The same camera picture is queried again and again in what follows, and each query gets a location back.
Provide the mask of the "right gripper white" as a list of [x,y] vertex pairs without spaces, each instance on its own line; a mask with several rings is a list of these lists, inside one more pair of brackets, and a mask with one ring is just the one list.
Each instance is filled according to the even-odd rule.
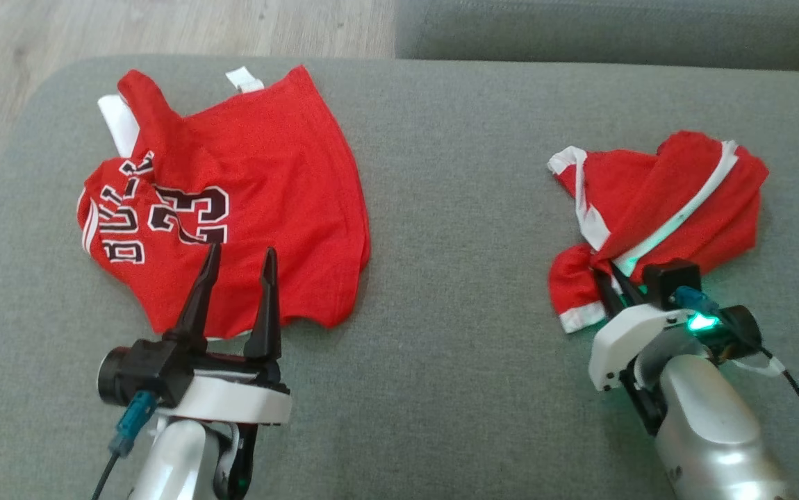
[[[661,310],[613,262],[612,276],[594,272],[594,281],[606,318],[594,336],[588,374],[596,390],[623,386],[623,374],[638,390],[652,390],[664,367],[675,357],[695,355],[715,364],[739,360],[761,351],[761,330],[751,311],[742,305],[710,316],[694,310]],[[628,307],[623,310],[623,301]]]

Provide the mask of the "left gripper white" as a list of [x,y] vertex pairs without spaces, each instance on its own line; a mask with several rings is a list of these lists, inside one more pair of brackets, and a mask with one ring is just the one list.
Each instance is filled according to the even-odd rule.
[[[206,323],[213,288],[218,281],[221,244],[208,247],[177,323],[164,333],[165,341],[186,348],[206,348]],[[210,353],[191,358],[193,378],[174,408],[161,405],[159,417],[203,422],[280,425],[288,423],[293,401],[280,380],[281,326],[278,253],[267,248],[261,272],[262,294],[256,322],[244,356]]]

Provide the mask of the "red shorts with white trim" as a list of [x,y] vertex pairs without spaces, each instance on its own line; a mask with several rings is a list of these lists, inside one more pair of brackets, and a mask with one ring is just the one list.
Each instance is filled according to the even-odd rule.
[[769,170],[733,140],[676,132],[653,154],[571,146],[547,168],[573,197],[582,237],[555,257],[548,274],[565,333],[605,319],[594,269],[615,266],[641,285],[648,265],[680,258],[705,273],[756,245]]

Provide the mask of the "red Bulls 23 jersey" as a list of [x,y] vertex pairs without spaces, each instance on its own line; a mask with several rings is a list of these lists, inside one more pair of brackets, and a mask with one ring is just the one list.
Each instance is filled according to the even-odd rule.
[[155,333],[177,321],[209,247],[220,271],[205,336],[250,332],[269,248],[279,321],[334,327],[357,301],[371,241],[357,162],[302,66],[190,116],[132,69],[117,113],[137,124],[126,156],[105,160],[76,203],[84,251],[135,295]]

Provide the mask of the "wide grey sofa seat cushion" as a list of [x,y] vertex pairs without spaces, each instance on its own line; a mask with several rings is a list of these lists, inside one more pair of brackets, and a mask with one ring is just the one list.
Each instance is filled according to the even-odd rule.
[[[694,130],[764,159],[755,250],[707,294],[741,303],[799,383],[799,72],[485,61],[304,61],[357,159],[372,256],[355,311],[284,331],[290,421],[260,431],[252,500],[667,500],[622,390],[587,374],[547,272],[579,234],[547,170],[575,145],[654,151]],[[97,99],[127,70],[178,112],[295,59],[122,56],[57,71],[0,158],[0,500],[89,500],[120,408],[101,358],[149,333],[80,247],[76,200],[113,152]]]

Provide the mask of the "narrow grey sofa cushion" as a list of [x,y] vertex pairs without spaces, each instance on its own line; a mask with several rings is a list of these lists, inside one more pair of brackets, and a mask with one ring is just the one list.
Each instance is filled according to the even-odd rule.
[[799,71],[799,0],[397,0],[395,54]]

